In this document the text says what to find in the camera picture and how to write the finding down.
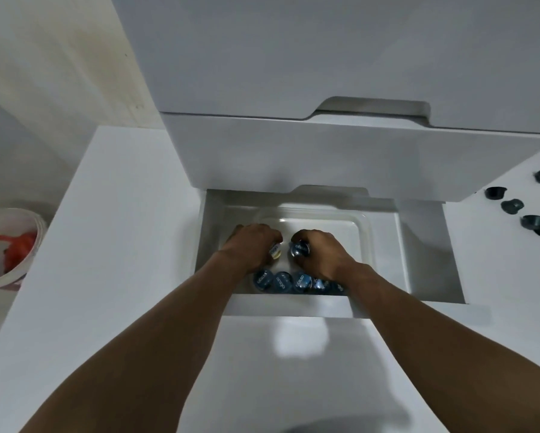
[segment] blue coffee capsule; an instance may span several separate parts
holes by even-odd
[[[274,274],[268,269],[261,269],[254,274],[254,286],[260,291],[266,291],[274,281]]]
[[[327,281],[322,281],[320,278],[312,278],[312,294],[327,294],[330,291],[330,284]]]
[[[310,244],[303,240],[300,240],[296,243],[290,242],[290,255],[292,255],[292,257],[307,257],[308,255],[310,255]]]
[[[292,290],[294,279],[288,272],[278,272],[274,277],[272,291],[274,293],[289,293]]]
[[[312,288],[312,277],[304,272],[294,274],[294,286],[292,288],[296,293],[306,293]]]
[[[330,285],[329,294],[335,296],[345,296],[344,288],[335,281],[326,281]]]
[[[280,250],[280,245],[282,243],[276,243],[273,247],[270,248],[270,256],[272,256],[273,260],[277,260],[280,258],[280,255],[282,254],[282,251]]]

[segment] person's left hand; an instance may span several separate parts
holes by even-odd
[[[236,259],[249,274],[270,263],[270,248],[281,242],[281,232],[264,223],[238,225],[221,251]]]

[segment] hand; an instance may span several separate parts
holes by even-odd
[[[221,251],[231,255],[249,274],[271,263],[270,248],[281,242],[281,232],[263,223],[238,225]]]
[[[297,265],[315,278],[343,284],[342,273],[356,264],[330,232],[302,229],[292,236],[292,242],[304,240],[310,244],[310,256],[295,257]]]

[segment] drawer front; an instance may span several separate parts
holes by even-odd
[[[303,119],[343,96],[540,133],[540,0],[113,1],[161,112]]]
[[[327,185],[460,201],[540,150],[538,134],[434,129],[389,117],[162,119],[191,183],[203,189],[287,193]]]

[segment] forearm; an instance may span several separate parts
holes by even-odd
[[[540,367],[389,284],[369,266],[344,272],[341,282],[450,431],[540,431]]]
[[[236,259],[217,252],[70,375],[22,432],[175,431],[244,275]]]

